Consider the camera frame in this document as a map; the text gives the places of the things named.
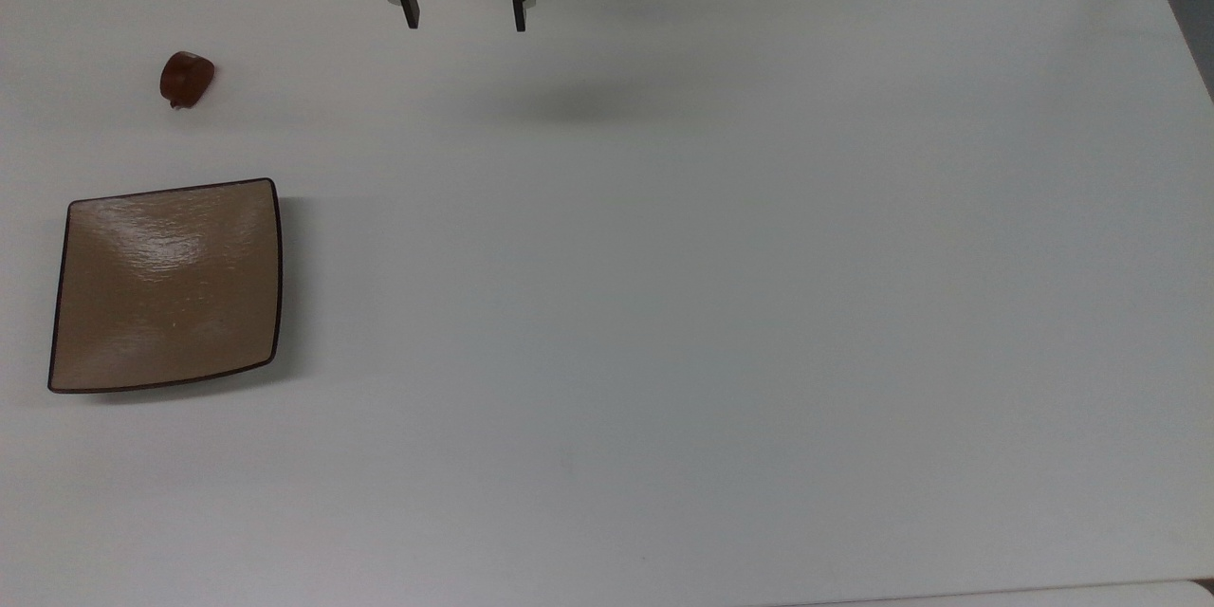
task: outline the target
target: square plate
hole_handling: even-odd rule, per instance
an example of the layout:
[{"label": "square plate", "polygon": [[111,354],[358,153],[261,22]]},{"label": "square plate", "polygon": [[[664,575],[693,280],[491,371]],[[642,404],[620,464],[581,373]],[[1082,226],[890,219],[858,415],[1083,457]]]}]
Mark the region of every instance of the square plate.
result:
[{"label": "square plate", "polygon": [[282,268],[270,178],[73,202],[47,387],[126,391],[267,364]]}]

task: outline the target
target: white table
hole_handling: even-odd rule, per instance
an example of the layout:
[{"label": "white table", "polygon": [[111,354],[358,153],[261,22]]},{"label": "white table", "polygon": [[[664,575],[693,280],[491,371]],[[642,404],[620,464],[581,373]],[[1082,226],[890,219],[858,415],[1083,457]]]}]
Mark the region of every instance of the white table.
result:
[{"label": "white table", "polygon": [[[10,603],[1214,574],[1214,107],[1165,0],[420,2],[0,0]],[[248,176],[278,359],[49,395],[68,202]]]}]

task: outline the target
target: brown plate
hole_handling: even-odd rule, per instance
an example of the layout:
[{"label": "brown plate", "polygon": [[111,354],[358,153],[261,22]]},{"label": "brown plate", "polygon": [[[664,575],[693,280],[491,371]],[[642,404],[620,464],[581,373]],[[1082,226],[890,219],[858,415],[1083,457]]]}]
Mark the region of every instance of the brown plate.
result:
[{"label": "brown plate", "polygon": [[267,364],[282,251],[270,178],[73,202],[47,387],[126,391]]}]

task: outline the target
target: table surface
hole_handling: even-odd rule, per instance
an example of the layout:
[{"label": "table surface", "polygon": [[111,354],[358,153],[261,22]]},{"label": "table surface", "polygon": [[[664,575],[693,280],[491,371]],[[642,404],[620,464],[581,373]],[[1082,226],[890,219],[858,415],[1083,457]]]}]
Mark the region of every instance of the table surface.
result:
[{"label": "table surface", "polygon": [[1191,582],[1102,585],[847,602],[847,607],[1210,607],[1214,596]]},{"label": "table surface", "polygon": [[[1214,574],[1214,107],[1165,0],[419,1],[0,0],[12,605]],[[67,204],[251,176],[273,364],[49,395]]]}]

